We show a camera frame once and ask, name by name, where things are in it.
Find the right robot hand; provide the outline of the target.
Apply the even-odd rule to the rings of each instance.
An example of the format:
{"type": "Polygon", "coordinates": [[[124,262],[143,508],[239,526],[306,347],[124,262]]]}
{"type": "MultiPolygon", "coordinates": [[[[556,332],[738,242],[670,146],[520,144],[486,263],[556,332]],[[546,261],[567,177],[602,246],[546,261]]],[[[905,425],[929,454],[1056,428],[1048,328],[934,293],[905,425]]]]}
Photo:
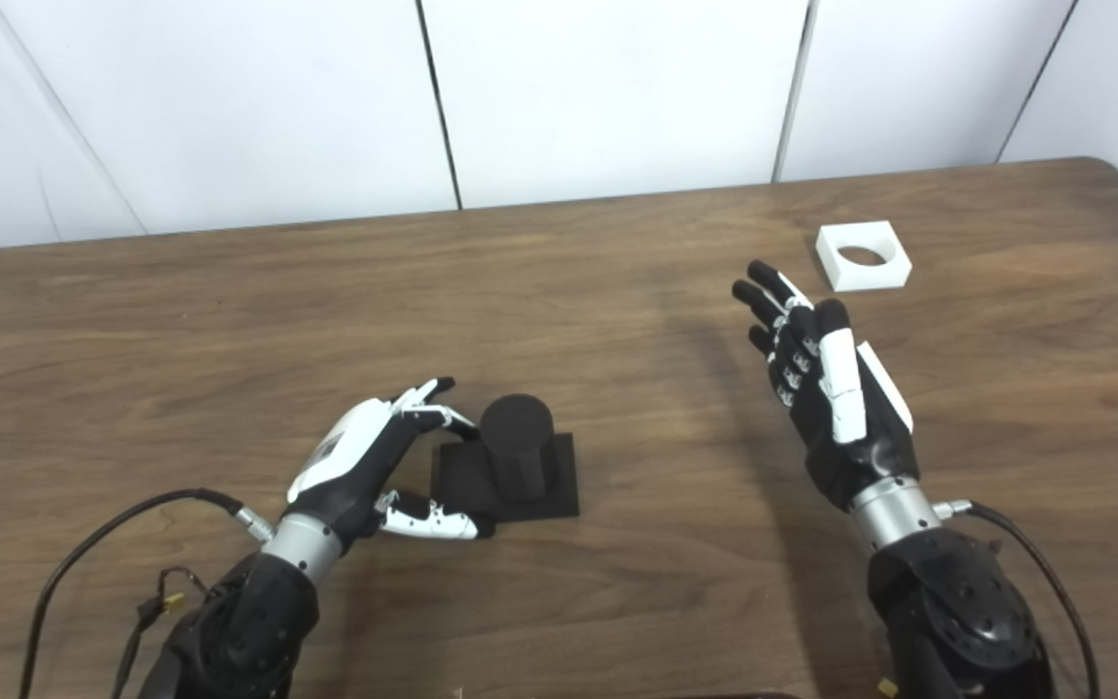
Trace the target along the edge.
{"type": "Polygon", "coordinates": [[[812,301],[762,259],[746,275],[732,293],[757,319],[748,340],[804,444],[813,485],[847,512],[866,487],[919,481],[912,413],[872,347],[858,344],[847,306],[812,301]]]}

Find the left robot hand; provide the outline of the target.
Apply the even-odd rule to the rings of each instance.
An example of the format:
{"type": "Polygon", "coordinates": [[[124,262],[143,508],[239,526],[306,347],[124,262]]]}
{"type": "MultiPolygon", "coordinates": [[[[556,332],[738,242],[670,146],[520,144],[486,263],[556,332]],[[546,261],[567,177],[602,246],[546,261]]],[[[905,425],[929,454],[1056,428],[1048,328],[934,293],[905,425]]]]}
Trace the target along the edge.
{"type": "Polygon", "coordinates": [[[447,432],[466,443],[479,426],[436,403],[453,377],[409,386],[392,399],[356,404],[329,429],[288,487],[283,521],[306,520],[337,536],[343,551],[380,531],[417,539],[485,540],[498,525],[487,514],[457,512],[432,495],[389,488],[395,470],[421,435],[447,432]]]}

